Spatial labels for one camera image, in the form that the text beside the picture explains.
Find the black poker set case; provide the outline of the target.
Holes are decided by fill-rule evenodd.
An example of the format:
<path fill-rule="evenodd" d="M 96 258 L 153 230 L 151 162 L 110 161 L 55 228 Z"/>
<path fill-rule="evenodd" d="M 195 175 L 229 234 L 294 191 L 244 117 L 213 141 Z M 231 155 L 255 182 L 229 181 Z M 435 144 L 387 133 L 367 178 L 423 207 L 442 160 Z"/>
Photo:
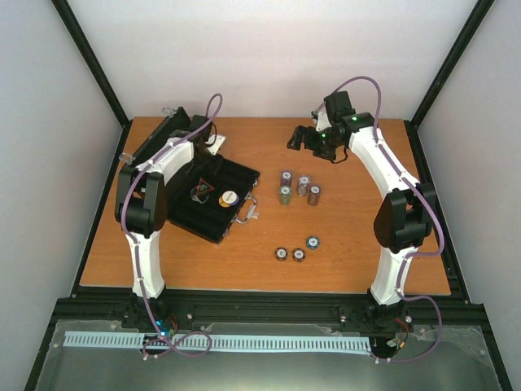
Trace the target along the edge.
<path fill-rule="evenodd" d="M 260 177 L 254 169 L 228 160 L 219 153 L 217 157 L 221 158 L 217 171 L 190 170 L 189 167 L 167 185 L 170 198 L 166 222 L 214 244 L 223 240 Z M 200 178 L 215 187 L 204 204 L 190 198 L 190 192 Z M 228 208 L 219 205 L 225 191 L 235 191 L 239 196 L 239 201 Z"/>

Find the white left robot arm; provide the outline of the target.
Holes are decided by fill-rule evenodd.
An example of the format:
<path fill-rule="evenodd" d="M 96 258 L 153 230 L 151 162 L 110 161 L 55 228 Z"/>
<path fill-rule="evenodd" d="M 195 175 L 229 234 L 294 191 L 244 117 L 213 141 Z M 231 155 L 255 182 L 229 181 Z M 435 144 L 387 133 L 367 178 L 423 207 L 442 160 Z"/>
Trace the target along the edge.
<path fill-rule="evenodd" d="M 211 160 L 225 141 L 212 133 L 214 117 L 189 117 L 178 110 L 165 117 L 120 169 L 115 218 L 129 243 L 138 297 L 151 299 L 140 316 L 150 327 L 168 322 L 169 307 L 156 300 L 165 288 L 160 269 L 160 232 L 168 215 L 167 185 L 198 159 Z"/>

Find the white dealer button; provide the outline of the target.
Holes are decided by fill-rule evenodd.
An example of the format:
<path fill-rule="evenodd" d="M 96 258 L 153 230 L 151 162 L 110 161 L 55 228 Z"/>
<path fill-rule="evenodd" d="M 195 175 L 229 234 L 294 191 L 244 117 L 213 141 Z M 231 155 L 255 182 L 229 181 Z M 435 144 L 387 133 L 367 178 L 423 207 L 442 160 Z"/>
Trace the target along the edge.
<path fill-rule="evenodd" d="M 239 196 L 235 191 L 225 191 L 221 195 L 221 202 L 225 205 L 235 205 L 239 201 Z"/>

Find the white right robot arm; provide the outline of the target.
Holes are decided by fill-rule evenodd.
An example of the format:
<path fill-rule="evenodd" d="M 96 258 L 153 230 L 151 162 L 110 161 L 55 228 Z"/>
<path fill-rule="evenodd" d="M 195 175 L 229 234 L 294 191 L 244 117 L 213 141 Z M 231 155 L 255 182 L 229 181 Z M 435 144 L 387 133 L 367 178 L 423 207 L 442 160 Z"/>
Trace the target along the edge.
<path fill-rule="evenodd" d="M 384 140 L 376 117 L 356 112 L 348 92 L 335 91 L 326 96 L 312 118 L 312 126 L 295 127 L 287 148 L 305 148 L 337 164 L 336 151 L 342 147 L 359 159 L 382 197 L 374 219 L 379 264 L 361 314 L 369 328 L 382 330 L 402 311 L 412 259 L 431 231 L 441 229 L 434 212 L 436 191 L 404 167 Z"/>

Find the blue poker chip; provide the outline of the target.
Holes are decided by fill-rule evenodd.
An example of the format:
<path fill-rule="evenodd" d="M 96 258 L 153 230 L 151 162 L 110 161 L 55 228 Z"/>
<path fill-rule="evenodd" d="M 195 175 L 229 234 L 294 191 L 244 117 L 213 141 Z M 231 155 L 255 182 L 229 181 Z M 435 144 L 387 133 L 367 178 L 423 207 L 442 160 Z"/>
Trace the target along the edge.
<path fill-rule="evenodd" d="M 320 240 L 317 236 L 312 235 L 306 239 L 306 247 L 315 250 L 320 246 Z"/>

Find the clear acrylic disc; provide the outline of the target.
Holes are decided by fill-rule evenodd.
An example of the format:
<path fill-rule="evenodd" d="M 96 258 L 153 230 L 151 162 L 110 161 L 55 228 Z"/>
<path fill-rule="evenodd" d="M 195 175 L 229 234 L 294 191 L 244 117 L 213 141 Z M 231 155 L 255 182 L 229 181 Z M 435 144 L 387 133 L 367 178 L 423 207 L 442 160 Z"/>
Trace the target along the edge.
<path fill-rule="evenodd" d="M 194 187 L 191 192 L 190 192 L 190 198 L 196 202 L 196 203 L 199 203 L 199 204 L 204 204 L 207 202 L 208 198 L 209 198 L 209 193 L 208 194 L 205 194 L 205 195 L 197 195 L 196 194 L 196 190 L 197 190 L 197 186 Z"/>

